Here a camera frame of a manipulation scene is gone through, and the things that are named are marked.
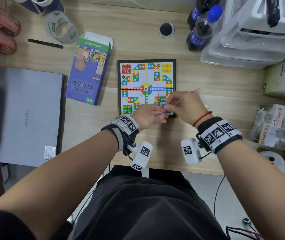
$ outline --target plastic bottle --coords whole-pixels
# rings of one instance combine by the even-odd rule
[[[204,12],[208,12],[214,5],[219,4],[220,0],[196,0],[196,7],[189,14],[187,24],[190,31],[193,30],[197,18]]]
[[[195,24],[194,29],[188,35],[186,43],[190,51],[201,51],[206,41],[213,36],[218,29],[217,22],[223,14],[220,5],[214,5],[209,12],[202,14]]]

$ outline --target white camera device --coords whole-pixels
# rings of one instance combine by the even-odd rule
[[[198,144],[199,141],[197,141],[195,138],[181,141],[180,145],[186,163],[190,165],[201,163],[202,159],[199,149],[201,149],[202,147],[200,147]]]
[[[144,141],[141,144],[133,142],[131,145],[128,145],[127,148],[135,153],[130,166],[137,171],[146,168],[153,151],[153,145],[147,141]]]

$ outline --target white marker label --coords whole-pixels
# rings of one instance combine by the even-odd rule
[[[44,159],[50,160],[56,156],[56,147],[55,146],[45,146],[44,149]]]

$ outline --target wooden desk surface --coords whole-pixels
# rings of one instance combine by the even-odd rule
[[[231,121],[245,138],[249,135],[258,105],[281,101],[260,95],[262,70],[205,64],[200,62],[199,52],[189,52],[186,45],[190,32],[186,24],[188,14],[84,3],[63,4],[66,15],[79,28],[80,34],[91,31],[111,37],[114,47],[99,106],[66,99],[62,151],[95,135],[118,116],[117,60],[176,59],[177,90],[200,88],[201,97],[213,114]],[[46,34],[42,17],[11,0],[8,0],[8,11],[21,22],[22,33],[15,38],[18,52],[6,57],[6,66],[69,76],[77,44],[58,49],[29,43],[28,38],[58,44]],[[158,26],[164,21],[171,21],[175,26],[174,35],[168,39],[158,34]],[[143,131],[136,141],[148,141],[154,147],[149,168],[223,175],[215,155],[209,155],[198,165],[185,162],[180,142],[196,133],[196,129],[176,118]],[[112,161],[118,165],[129,165],[130,162],[122,153],[117,153]]]

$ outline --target red bracelet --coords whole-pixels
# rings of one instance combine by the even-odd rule
[[[195,125],[202,119],[204,118],[205,116],[207,115],[211,115],[213,112],[212,111],[209,111],[207,113],[205,113],[203,116],[201,116],[199,119],[196,120],[196,122],[192,125],[193,127],[195,127]]]

